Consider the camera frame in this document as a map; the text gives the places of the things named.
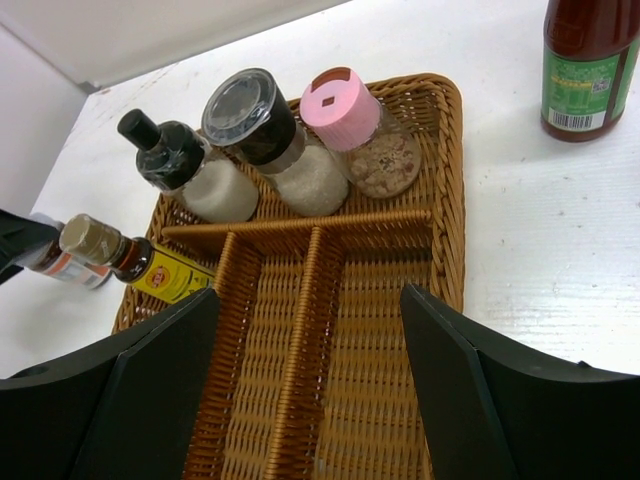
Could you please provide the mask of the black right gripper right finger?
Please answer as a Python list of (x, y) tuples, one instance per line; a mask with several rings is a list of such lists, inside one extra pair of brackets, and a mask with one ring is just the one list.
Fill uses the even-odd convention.
[(439, 479), (635, 479), (639, 379), (510, 339), (425, 289), (401, 313)]

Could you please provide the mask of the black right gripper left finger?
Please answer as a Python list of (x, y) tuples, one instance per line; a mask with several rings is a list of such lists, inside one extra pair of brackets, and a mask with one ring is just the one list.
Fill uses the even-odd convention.
[(1, 382), (4, 479), (178, 479), (211, 360), (211, 288)]

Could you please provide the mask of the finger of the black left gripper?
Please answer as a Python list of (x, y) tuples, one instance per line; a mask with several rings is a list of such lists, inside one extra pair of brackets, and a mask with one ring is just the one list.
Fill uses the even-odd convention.
[(1, 211), (1, 283), (24, 269), (45, 274), (61, 256), (60, 224)]

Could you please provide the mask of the white lid brown spice jar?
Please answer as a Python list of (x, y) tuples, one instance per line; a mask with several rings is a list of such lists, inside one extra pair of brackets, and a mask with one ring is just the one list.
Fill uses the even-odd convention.
[(89, 290), (103, 285), (112, 274), (107, 267), (92, 265), (65, 253), (57, 240), (25, 254), (17, 264), (59, 281), (82, 285)]

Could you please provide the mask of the yellow label brown sauce bottle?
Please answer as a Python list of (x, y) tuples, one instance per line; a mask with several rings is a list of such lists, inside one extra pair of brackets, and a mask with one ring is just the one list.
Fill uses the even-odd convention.
[(59, 245), (64, 252), (106, 267), (121, 282), (168, 304), (214, 283), (214, 273), (188, 257), (146, 238), (128, 237), (87, 214), (65, 224)]

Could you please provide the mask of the black knob salt grinder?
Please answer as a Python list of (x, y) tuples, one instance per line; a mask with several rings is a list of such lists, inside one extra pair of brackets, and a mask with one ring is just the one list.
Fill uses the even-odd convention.
[(190, 126), (154, 123), (133, 109), (117, 131), (137, 148), (138, 173), (161, 193), (209, 223), (249, 220), (259, 200), (254, 182)]

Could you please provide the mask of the black top salt grinder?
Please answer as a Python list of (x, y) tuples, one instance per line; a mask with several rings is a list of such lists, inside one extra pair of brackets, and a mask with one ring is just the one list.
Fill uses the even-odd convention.
[(328, 216), (347, 199), (349, 181), (334, 156), (296, 120), (265, 69), (224, 80), (204, 107), (201, 129), (210, 143), (256, 170), (298, 215)]

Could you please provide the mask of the pink cap seasoning jar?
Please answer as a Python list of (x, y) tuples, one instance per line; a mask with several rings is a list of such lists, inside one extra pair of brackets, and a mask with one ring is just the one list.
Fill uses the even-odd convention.
[(363, 195), (392, 198), (417, 179), (422, 168), (417, 141), (353, 69), (319, 74), (302, 94), (299, 113)]

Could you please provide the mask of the green label red sauce bottle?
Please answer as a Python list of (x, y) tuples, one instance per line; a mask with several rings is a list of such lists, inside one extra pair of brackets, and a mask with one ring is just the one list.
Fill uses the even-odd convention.
[(622, 118), (639, 55), (639, 2), (550, 1), (544, 19), (541, 123), (586, 142)]

